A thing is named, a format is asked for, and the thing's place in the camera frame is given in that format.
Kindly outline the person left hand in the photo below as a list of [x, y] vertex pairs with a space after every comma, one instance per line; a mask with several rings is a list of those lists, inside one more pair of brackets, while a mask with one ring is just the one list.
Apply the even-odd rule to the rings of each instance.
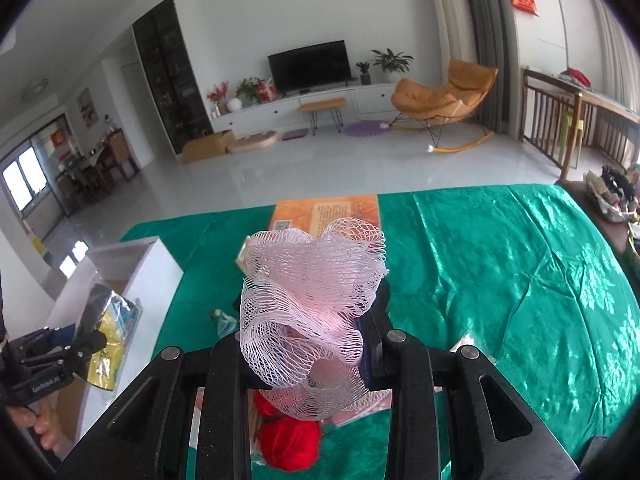
[[42, 398], [38, 401], [38, 408], [35, 412], [30, 408], [14, 408], [13, 406], [8, 406], [6, 411], [18, 428], [35, 431], [44, 450], [55, 452], [55, 454], [60, 452], [60, 422], [58, 415], [51, 408], [48, 398]]

